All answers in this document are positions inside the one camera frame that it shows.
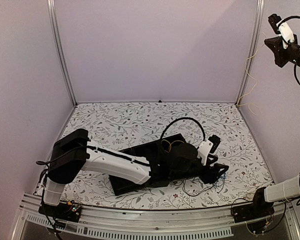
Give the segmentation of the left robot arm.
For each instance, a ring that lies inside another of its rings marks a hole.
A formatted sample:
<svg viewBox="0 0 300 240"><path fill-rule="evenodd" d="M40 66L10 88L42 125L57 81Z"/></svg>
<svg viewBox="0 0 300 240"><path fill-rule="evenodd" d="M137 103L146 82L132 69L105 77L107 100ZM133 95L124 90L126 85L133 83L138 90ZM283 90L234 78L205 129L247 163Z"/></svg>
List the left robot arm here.
<svg viewBox="0 0 300 240"><path fill-rule="evenodd" d="M229 170L214 154L220 142L212 135L195 147L178 133L116 151L89 139L88 131L79 128L55 142L50 160L45 162L44 207L53 217L60 217L65 211L60 202L64 188L80 171L109 175L117 196L195 177L214 184Z"/></svg>

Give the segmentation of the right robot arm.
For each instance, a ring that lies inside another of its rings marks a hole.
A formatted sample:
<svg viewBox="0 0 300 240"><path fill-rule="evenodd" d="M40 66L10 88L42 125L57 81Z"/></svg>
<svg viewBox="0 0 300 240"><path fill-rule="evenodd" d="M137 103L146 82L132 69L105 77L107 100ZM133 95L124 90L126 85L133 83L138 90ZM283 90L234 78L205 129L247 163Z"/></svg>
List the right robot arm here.
<svg viewBox="0 0 300 240"><path fill-rule="evenodd" d="M295 79L298 79L297 67L300 67L300 45L298 45L297 35L294 34L293 37L294 40L285 40L281 36L273 37L265 39L264 43L273 52L276 65L282 68L288 62L294 64L293 74ZM274 202L298 198L300 198L300 173L278 184L257 189L252 204L248 208L248 213L252 218L259 218L273 206Z"/></svg>

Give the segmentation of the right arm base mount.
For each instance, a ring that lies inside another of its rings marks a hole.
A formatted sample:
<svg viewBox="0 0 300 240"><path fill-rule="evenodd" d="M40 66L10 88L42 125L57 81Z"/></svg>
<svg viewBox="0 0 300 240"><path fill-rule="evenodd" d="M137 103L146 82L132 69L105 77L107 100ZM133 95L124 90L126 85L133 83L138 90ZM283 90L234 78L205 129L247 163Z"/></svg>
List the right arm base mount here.
<svg viewBox="0 0 300 240"><path fill-rule="evenodd" d="M235 223L247 223L247 229L254 235L264 234L267 228L270 226L275 210L273 208L273 202L256 203L237 205L230 207L230 213L233 216ZM269 217L269 219L263 219L248 223L248 221L256 220L259 218Z"/></svg>

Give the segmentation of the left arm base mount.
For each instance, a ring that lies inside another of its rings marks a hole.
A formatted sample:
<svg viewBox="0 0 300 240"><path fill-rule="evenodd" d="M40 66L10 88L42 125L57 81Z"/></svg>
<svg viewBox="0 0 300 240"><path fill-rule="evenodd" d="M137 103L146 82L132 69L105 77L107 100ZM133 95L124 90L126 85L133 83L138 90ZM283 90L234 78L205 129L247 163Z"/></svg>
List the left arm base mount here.
<svg viewBox="0 0 300 240"><path fill-rule="evenodd" d="M82 213L82 204L73 200L67 203L60 202L57 206L42 202L38 212L53 219L78 223Z"/></svg>

